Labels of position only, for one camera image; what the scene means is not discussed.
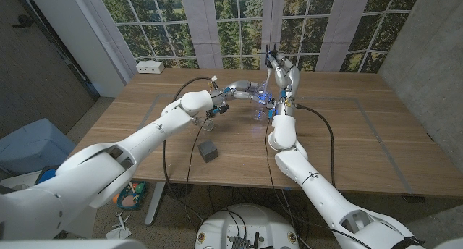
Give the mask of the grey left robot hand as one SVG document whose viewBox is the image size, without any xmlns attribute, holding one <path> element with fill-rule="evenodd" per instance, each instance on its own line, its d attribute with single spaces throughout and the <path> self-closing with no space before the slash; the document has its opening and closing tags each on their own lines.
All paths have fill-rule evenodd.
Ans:
<svg viewBox="0 0 463 249">
<path fill-rule="evenodd" d="M 213 90 L 211 98 L 213 105 L 220 106 L 226 101 L 234 99 L 252 100 L 259 104 L 266 105 L 269 97 L 264 93 L 264 83 L 255 83 L 249 80 L 238 80 L 225 88 L 220 88 L 216 82 L 212 82 Z"/>
</svg>

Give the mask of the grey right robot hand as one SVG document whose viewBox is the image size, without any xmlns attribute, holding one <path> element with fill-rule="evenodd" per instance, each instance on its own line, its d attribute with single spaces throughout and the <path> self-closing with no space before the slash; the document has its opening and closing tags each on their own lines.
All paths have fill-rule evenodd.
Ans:
<svg viewBox="0 0 463 249">
<path fill-rule="evenodd" d="M 277 50 L 268 52 L 268 67 L 274 71 L 276 84 L 287 98 L 295 100 L 300 83 L 300 71 Z"/>
</svg>

